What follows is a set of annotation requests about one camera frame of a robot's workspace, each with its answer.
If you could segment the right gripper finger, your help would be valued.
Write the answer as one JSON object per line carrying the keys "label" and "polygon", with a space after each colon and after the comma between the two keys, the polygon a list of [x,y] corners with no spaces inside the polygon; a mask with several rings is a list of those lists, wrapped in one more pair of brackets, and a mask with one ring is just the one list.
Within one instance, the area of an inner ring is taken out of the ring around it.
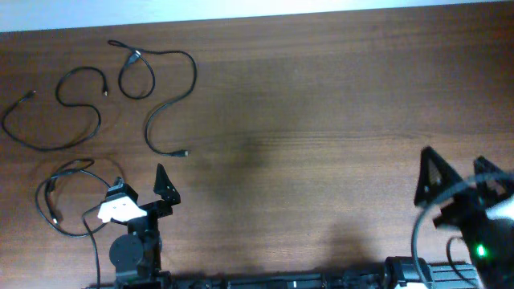
{"label": "right gripper finger", "polygon": [[513,195],[513,176],[490,162],[483,156],[474,162],[475,175],[480,177],[476,182],[479,195],[485,201],[505,201]]}
{"label": "right gripper finger", "polygon": [[446,189],[461,182],[463,178],[432,147],[421,151],[420,170],[414,205],[426,208]]}

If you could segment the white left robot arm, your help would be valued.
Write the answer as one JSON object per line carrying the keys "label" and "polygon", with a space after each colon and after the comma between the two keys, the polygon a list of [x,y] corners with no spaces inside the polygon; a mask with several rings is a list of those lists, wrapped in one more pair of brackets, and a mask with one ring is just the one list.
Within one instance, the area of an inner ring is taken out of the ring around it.
{"label": "white left robot arm", "polygon": [[172,287],[171,274],[161,269],[158,220],[173,214],[181,196],[161,164],[156,169],[153,192],[159,200],[138,205],[136,191],[119,177],[100,205],[98,218],[103,223],[127,227],[127,233],[117,238],[109,249],[109,259],[115,267],[115,288]]}

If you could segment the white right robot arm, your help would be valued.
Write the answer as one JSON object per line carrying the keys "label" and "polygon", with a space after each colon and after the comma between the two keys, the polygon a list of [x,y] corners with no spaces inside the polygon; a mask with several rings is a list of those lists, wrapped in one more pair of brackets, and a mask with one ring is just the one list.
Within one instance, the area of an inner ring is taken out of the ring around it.
{"label": "white right robot arm", "polygon": [[461,177],[432,147],[420,155],[414,205],[420,208],[410,237],[407,258],[388,258],[382,284],[388,288],[441,288],[434,267],[418,254],[418,237],[429,212],[437,228],[457,230],[446,244],[448,282],[462,288],[513,286],[513,174],[487,158],[473,161],[474,173]]}

